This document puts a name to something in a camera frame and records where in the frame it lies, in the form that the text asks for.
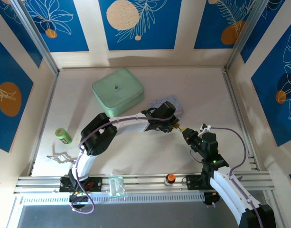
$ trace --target mint green box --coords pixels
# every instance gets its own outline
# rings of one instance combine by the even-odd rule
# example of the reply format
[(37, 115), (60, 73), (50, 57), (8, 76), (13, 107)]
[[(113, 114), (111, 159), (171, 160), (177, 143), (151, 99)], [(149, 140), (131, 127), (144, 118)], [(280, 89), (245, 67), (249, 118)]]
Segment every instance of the mint green box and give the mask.
[(144, 99), (144, 87), (127, 69), (93, 83), (93, 91), (109, 116), (118, 116)]

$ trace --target white wall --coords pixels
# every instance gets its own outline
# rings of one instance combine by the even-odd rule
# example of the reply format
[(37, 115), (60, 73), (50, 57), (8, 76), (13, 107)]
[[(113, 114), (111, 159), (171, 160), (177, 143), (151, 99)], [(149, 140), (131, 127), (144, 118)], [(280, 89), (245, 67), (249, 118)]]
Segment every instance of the white wall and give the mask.
[(52, 53), (59, 68), (225, 65), (232, 49), (194, 45), (207, 0), (182, 0), (174, 50), (109, 51), (98, 0), (74, 0), (89, 52)]
[(256, 72), (275, 44), (291, 24), (291, 0), (286, 0), (275, 19), (267, 29), (256, 49), (244, 64), (241, 56), (230, 69), (230, 77), (236, 81), (243, 99), (247, 117), (258, 146), (258, 153), (270, 171), (281, 209), (291, 228), (291, 141), (277, 147), (264, 115), (259, 98), (251, 82)]
[(0, 149), (0, 228), (3, 228), (6, 227), (12, 209), (13, 191), (18, 176), (26, 175), (30, 154), (55, 77), (44, 61), (40, 68), (37, 68), (1, 16), (0, 42), (34, 83), (11, 152)]

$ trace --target small bottle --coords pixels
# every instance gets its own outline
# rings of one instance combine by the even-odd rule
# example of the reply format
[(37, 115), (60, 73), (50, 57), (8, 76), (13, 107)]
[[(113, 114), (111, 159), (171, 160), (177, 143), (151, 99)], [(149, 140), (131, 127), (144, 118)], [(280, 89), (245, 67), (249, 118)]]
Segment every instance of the small bottle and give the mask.
[(173, 183), (175, 182), (176, 180), (176, 176), (173, 174), (173, 173), (170, 173), (166, 176), (165, 180), (164, 180), (164, 183), (167, 185), (167, 186), (172, 186)]
[(64, 128), (58, 128), (56, 130), (56, 137), (58, 137), (64, 144), (70, 144), (72, 142), (72, 138)]

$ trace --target box lid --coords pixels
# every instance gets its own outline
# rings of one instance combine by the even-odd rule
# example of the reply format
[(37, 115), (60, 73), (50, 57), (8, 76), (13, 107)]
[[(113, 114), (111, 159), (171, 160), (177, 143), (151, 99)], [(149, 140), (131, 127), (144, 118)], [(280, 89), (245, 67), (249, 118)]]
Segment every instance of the box lid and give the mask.
[(93, 91), (106, 107), (114, 108), (139, 96), (144, 88), (129, 70), (120, 69), (93, 83)]

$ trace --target green battery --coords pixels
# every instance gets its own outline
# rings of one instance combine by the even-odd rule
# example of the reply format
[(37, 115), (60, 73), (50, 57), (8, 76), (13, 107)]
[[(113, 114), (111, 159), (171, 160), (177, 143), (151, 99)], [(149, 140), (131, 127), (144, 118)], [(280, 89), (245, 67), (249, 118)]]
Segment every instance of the green battery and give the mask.
[(56, 130), (56, 137), (58, 137), (64, 144), (70, 144), (72, 142), (72, 138), (64, 128), (58, 128)]

